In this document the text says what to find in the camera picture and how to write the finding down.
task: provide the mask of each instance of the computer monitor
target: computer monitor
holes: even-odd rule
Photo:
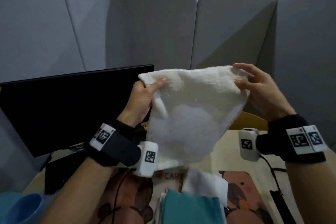
[[[0,107],[34,157],[89,141],[153,65],[1,83]]]

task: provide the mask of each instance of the desk surface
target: desk surface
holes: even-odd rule
[[[53,153],[52,159],[56,160],[70,153],[71,152],[69,150],[57,151]],[[336,175],[336,154],[329,150],[325,152],[325,155],[328,164],[330,165],[333,173]],[[266,158],[272,167],[286,168],[284,161],[280,157],[267,155]],[[249,162],[241,158],[238,130],[228,130],[216,143],[214,150],[210,155],[206,156],[202,162],[193,163],[190,166],[214,174],[218,174],[219,170],[248,172],[252,177],[267,209],[269,210],[274,223],[283,224],[282,218],[270,194],[270,190],[277,189],[270,169],[263,159],[258,160],[258,162]],[[281,191],[285,195],[285,201],[292,212],[296,223],[303,224],[302,218],[294,202],[287,174],[280,173],[276,175]],[[24,190],[24,193],[44,192],[44,177],[45,171],[43,170],[36,175],[36,177]]]

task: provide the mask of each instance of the white towel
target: white towel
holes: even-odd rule
[[[167,79],[154,94],[147,132],[159,146],[158,170],[200,162],[212,152],[247,101],[248,92],[234,84],[246,77],[232,66],[139,75],[146,86]]]
[[[206,197],[218,197],[224,207],[228,207],[228,181],[195,168],[188,168],[183,180],[182,192]]]

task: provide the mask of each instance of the teal towel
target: teal towel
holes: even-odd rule
[[[169,189],[163,205],[162,224],[180,223],[223,224],[219,199]]]

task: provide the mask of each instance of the black wrist strap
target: black wrist strap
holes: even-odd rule
[[[285,116],[268,123],[268,134],[259,135],[256,148],[261,154],[275,154],[289,163],[320,163],[326,160],[323,152],[297,155],[286,132],[289,128],[309,125],[298,114]]]
[[[118,159],[120,160],[120,162],[124,163],[125,165],[128,166],[128,164],[130,166],[132,166],[134,164],[134,162],[136,163],[138,161],[138,158],[140,158],[141,151],[140,149],[136,149],[138,150],[136,152],[136,154],[131,154],[128,156],[127,154],[127,148],[129,145],[132,149],[134,149],[134,145],[138,145],[138,142],[134,139],[134,128],[118,121],[118,120],[114,120],[111,123],[109,123],[109,125],[111,127],[113,127],[116,131],[112,134],[112,136],[114,137],[114,140],[109,140],[107,141],[107,144],[110,145],[110,147],[112,148],[116,148],[114,147],[114,144],[118,144],[118,146],[120,146],[120,144],[123,143],[123,147],[121,152],[116,152],[115,155],[118,156]],[[127,138],[129,140],[129,143],[127,143],[127,141],[124,141],[123,138]],[[111,157],[110,155],[108,155],[106,152],[104,151],[98,151],[95,148],[93,148],[92,146],[88,145],[86,147],[86,151],[88,153],[88,156],[90,158],[92,158],[93,160],[95,160],[98,164],[104,166],[104,167],[112,167],[112,166],[116,166],[119,163],[119,160]]]

